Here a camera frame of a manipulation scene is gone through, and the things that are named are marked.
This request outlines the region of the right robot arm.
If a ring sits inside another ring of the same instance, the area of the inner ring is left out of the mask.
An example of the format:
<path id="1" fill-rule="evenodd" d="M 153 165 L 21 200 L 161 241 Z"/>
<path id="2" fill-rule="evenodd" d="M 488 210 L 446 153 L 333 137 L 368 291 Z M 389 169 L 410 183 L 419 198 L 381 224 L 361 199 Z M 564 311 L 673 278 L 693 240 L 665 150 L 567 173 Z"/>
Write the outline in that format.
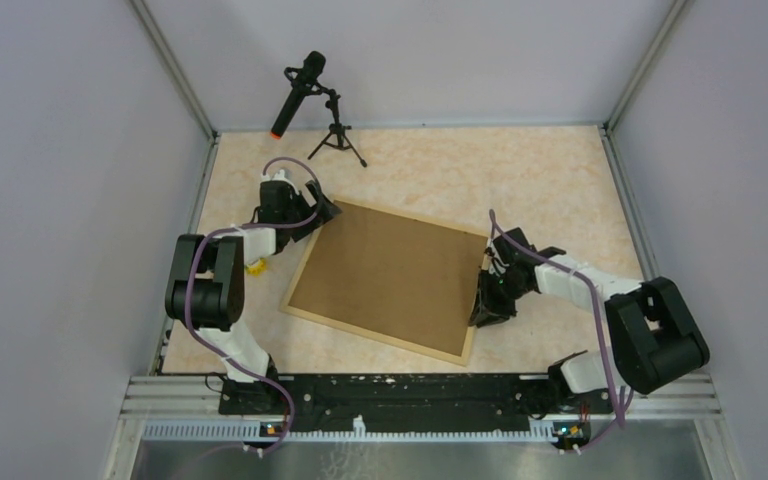
<path id="1" fill-rule="evenodd" d="M 536 249 L 519 228 L 492 236 L 478 275 L 469 324 L 482 328 L 517 314 L 530 293 L 554 296 L 594 316 L 599 347 L 548 369 L 546 397 L 572 412 L 594 391 L 649 394 L 710 361 L 710 349 L 680 289 L 659 276 L 635 280 L 605 273 L 550 246 Z"/>

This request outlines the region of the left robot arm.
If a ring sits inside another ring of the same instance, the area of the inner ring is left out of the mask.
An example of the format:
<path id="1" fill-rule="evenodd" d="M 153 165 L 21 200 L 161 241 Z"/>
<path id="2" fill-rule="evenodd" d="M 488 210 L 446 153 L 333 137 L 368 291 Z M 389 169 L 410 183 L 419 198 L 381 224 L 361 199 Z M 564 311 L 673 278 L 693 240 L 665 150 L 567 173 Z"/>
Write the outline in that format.
<path id="1" fill-rule="evenodd" d="M 220 358 L 229 397 L 240 395 L 263 414 L 277 407 L 281 388 L 271 356 L 242 318 L 247 270 L 311 235 L 341 210 L 317 180 L 299 189 L 286 179 L 264 179 L 259 199 L 246 224 L 178 237 L 164 307 Z"/>

